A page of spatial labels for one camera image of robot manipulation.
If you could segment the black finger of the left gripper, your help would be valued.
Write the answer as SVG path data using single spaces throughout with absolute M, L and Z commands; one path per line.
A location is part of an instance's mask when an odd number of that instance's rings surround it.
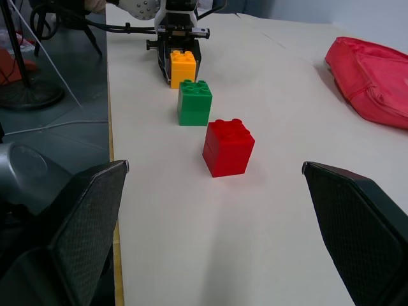
M 170 51 L 168 48 L 157 49 L 157 60 L 159 68 L 163 74 L 163 77 L 168 85 L 171 82 L 171 68 L 170 68 Z
M 195 74 L 195 80 L 198 79 L 198 73 L 200 70 L 200 64 L 201 64 L 201 50 L 200 50 L 200 45 L 195 44 L 194 45 L 194 58 L 196 60 L 196 74 Z

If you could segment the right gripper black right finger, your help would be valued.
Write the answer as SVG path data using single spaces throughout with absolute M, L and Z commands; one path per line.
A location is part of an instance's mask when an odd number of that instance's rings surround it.
M 408 215 L 371 179 L 302 166 L 325 247 L 355 306 L 408 306 Z

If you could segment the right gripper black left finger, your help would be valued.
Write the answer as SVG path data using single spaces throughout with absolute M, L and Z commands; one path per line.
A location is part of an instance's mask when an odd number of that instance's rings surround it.
M 90 306 L 108 258 L 129 165 L 77 173 L 0 254 L 0 306 Z

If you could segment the yellow toy brick cube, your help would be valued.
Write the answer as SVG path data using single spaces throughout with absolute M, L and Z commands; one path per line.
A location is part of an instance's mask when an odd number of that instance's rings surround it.
M 191 51 L 174 50 L 170 54 L 170 88 L 178 89 L 181 82 L 196 79 L 196 60 Z

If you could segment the green toy brick cube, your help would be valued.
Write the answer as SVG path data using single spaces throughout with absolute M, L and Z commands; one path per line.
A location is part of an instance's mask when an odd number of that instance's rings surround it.
M 178 94 L 178 124 L 207 126 L 213 95 L 206 81 L 184 80 L 180 83 Z

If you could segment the black tripod leg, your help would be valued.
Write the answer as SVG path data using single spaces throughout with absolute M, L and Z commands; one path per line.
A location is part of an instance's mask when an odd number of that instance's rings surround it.
M 86 34 L 86 36 L 88 37 L 89 41 L 91 42 L 92 46 L 94 47 L 94 49 L 96 50 L 98 55 L 101 57 L 103 55 L 102 51 L 99 48 L 98 43 L 96 41 L 96 37 L 93 34 L 93 32 L 91 31 L 91 29 L 89 28 L 89 26 L 85 25 L 83 31 Z

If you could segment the silver robot body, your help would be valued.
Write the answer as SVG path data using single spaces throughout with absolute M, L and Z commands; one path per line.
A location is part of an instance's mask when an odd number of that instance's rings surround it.
M 0 207 L 26 208 L 38 216 L 56 199 L 72 174 L 22 143 L 0 143 Z

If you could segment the red toy brick cube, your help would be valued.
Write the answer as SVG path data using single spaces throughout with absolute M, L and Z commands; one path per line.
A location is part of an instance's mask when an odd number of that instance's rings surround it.
M 255 139 L 240 119 L 209 122 L 203 158 L 213 177 L 245 173 Z

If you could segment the black stand base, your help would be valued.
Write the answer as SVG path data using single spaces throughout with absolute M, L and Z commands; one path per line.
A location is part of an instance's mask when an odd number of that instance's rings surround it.
M 64 89 L 50 81 L 30 80 L 20 51 L 7 0 L 0 0 L 0 9 L 14 51 L 18 72 L 21 76 L 19 81 L 11 82 L 8 85 L 0 85 L 0 108 L 13 111 L 38 110 L 56 104 L 64 97 Z

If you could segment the red object on floor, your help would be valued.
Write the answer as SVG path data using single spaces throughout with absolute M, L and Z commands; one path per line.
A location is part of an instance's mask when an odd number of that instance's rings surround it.
M 22 80 L 16 60 L 7 49 L 0 48 L 0 86 Z

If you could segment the red fabric bag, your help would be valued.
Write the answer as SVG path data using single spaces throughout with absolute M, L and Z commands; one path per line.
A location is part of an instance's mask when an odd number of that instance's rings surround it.
M 329 48 L 325 61 L 358 115 L 408 130 L 408 54 L 341 36 Z

